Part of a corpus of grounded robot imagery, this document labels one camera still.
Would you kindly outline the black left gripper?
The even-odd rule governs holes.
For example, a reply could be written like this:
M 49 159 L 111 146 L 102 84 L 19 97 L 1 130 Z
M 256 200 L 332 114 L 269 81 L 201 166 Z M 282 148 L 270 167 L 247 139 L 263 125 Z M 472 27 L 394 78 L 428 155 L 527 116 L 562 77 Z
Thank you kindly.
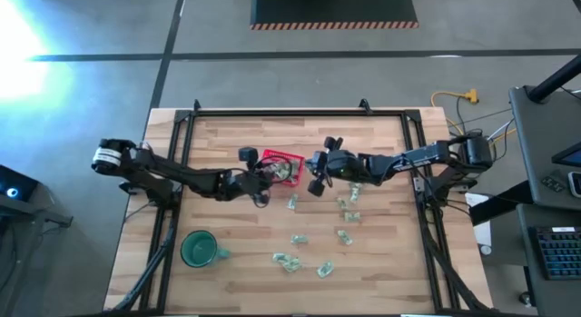
M 242 147 L 238 151 L 241 162 L 247 169 L 228 169 L 222 186 L 225 201 L 248 195 L 257 208 L 265 208 L 270 202 L 270 188 L 274 184 L 274 173 L 266 163 L 259 161 L 258 151 L 252 147 Z

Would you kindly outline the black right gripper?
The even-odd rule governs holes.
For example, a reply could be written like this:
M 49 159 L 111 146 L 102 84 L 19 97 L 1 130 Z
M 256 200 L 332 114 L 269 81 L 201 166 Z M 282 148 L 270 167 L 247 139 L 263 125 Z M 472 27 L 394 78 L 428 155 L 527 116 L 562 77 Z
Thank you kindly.
M 343 138 L 337 139 L 327 136 L 323 147 L 325 151 L 316 151 L 310 159 L 305 161 L 305 166 L 314 176 L 308 185 L 308 192 L 321 197 L 325 184 L 332 186 L 334 178 L 358 182 L 363 177 L 362 161 L 353 153 L 341 150 Z

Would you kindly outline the red plastic mesh basket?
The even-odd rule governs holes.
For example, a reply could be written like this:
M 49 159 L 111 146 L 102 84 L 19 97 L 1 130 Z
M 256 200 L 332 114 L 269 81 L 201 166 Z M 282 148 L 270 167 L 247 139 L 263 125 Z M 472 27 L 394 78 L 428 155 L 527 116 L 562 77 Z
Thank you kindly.
M 305 158 L 300 156 L 300 155 L 289 154 L 286 152 L 276 151 L 273 149 L 265 149 L 263 151 L 262 158 L 261 158 L 261 163 L 263 165 L 264 170 L 267 173 L 270 173 L 267 169 L 267 166 L 271 163 L 292 164 L 296 168 L 296 173 L 291 180 L 281 181 L 273 173 L 270 173 L 273 176 L 273 181 L 275 183 L 282 183 L 284 185 L 288 185 L 291 187 L 295 187 L 295 186 L 299 185 L 300 178 L 302 175 L 304 161 L 305 161 Z

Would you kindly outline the green mug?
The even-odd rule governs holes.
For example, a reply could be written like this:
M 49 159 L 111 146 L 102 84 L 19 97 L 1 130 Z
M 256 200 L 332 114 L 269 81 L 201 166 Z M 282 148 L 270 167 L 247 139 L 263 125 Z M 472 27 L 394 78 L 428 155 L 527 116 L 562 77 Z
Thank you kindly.
M 180 248 L 180 255 L 183 262 L 192 268 L 203 268 L 228 259 L 231 253 L 222 248 L 216 237 L 204 230 L 189 233 Z

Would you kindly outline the black hazard-striped floor mat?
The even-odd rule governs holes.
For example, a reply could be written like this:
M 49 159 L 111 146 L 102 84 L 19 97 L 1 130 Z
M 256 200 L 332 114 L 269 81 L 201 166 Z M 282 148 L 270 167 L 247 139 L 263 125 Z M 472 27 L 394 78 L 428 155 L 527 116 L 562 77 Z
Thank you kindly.
M 418 27 L 412 0 L 251 0 L 253 31 Z

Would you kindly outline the black desk strut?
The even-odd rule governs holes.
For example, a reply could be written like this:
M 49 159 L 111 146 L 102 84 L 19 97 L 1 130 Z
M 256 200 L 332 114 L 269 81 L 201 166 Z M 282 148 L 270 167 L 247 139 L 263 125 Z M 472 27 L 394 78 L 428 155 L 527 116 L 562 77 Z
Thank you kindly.
M 518 204 L 531 204 L 532 202 L 529 181 L 518 183 L 500 194 L 488 194 L 486 201 L 469 209 L 472 225 L 477 226 L 502 214 L 510 213 L 516 209 Z

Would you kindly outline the grey desk top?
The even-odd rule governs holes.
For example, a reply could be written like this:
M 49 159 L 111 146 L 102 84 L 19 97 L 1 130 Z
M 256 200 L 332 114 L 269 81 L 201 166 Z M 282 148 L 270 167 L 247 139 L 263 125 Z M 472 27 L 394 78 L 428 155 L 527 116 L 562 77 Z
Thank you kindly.
M 567 92 L 552 93 L 535 104 L 524 87 L 509 91 L 518 139 L 523 154 L 533 201 L 539 205 L 581 211 L 581 199 L 569 189 L 567 174 L 581 168 L 552 163 L 551 157 L 581 142 L 581 100 Z M 566 189 L 555 193 L 541 180 L 552 176 Z

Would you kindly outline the grey equipment cart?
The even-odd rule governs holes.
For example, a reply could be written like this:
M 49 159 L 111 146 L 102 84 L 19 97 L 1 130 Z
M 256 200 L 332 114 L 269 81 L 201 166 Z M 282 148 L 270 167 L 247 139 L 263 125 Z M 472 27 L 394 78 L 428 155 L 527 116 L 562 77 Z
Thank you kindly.
M 0 194 L 0 317 L 9 317 L 14 310 L 44 225 L 68 228 L 73 220 L 33 204 L 34 193 L 28 202 Z

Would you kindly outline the small black remote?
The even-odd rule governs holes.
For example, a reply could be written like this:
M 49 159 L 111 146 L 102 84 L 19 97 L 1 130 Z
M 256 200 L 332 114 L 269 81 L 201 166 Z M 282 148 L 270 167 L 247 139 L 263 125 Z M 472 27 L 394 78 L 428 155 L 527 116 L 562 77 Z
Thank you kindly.
M 555 193 L 560 193 L 562 191 L 564 191 L 566 189 L 566 187 L 559 182 L 556 178 L 548 175 L 545 176 L 542 180 L 541 183 L 548 189 L 550 189 L 551 191 L 555 192 Z

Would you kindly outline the dark grey keyboard shelf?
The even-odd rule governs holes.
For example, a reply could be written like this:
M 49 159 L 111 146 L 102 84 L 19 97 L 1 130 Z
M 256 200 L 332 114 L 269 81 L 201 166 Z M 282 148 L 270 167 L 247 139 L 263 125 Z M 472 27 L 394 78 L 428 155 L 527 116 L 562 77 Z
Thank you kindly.
M 527 290 L 537 313 L 541 317 L 581 317 L 581 280 L 546 280 L 528 234 L 535 226 L 581 226 L 581 212 L 520 204 L 517 217 L 527 257 Z

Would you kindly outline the black device with blue light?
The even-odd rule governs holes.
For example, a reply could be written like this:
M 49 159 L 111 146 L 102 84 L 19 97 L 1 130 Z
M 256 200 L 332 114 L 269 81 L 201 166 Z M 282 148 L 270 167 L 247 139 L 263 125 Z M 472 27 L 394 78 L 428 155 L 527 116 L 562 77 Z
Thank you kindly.
M 22 202 L 28 202 L 38 181 L 0 164 L 0 194 Z

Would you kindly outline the black monitor pole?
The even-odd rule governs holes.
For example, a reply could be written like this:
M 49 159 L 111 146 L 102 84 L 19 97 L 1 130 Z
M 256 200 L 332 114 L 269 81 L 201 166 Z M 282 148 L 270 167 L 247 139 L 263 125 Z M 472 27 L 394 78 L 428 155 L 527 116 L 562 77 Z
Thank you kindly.
M 579 74 L 581 74 L 581 54 L 566 63 L 545 81 L 527 90 L 527 97 L 535 104 L 542 104 L 555 90 Z

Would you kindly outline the smartphone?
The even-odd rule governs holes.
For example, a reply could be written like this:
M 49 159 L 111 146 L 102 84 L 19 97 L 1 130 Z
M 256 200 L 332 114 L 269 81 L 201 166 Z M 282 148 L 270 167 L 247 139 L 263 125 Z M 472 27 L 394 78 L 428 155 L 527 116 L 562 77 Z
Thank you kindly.
M 570 172 L 567 174 L 567 180 L 571 194 L 581 199 L 581 173 Z

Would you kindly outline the backlit black keyboard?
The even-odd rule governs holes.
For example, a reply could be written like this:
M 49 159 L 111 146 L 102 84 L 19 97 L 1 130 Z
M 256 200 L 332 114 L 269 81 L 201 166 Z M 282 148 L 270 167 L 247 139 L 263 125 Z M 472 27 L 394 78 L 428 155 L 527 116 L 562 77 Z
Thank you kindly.
M 581 226 L 535 226 L 528 234 L 546 280 L 581 280 Z

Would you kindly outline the black metal table frame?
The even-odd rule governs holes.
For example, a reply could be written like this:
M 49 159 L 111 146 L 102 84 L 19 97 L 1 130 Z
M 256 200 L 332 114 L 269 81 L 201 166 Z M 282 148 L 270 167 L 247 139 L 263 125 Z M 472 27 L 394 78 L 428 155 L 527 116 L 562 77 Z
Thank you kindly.
M 448 137 L 439 108 L 202 109 L 184 121 L 176 109 L 155 109 L 144 138 L 159 155 L 170 148 L 177 161 L 193 168 L 239 165 L 238 151 L 250 146 L 310 156 L 327 136 L 339 136 L 354 153 L 398 154 Z M 431 313 L 449 306 L 445 278 L 428 278 L 411 177 L 395 176 L 380 187 L 367 186 L 355 205 L 358 223 L 346 223 L 336 201 L 349 186 L 336 181 L 321 197 L 309 194 L 310 176 L 296 187 L 275 185 L 263 209 L 247 197 L 229 203 L 186 192 L 177 236 L 211 232 L 231 256 L 194 269 L 179 255 L 153 278 L 150 304 L 166 314 L 340 314 Z M 295 210 L 287 208 L 299 195 Z M 338 230 L 353 244 L 345 245 Z M 308 243 L 292 244 L 294 234 Z M 272 255 L 299 258 L 301 268 L 286 272 Z M 326 261 L 333 272 L 321 279 Z

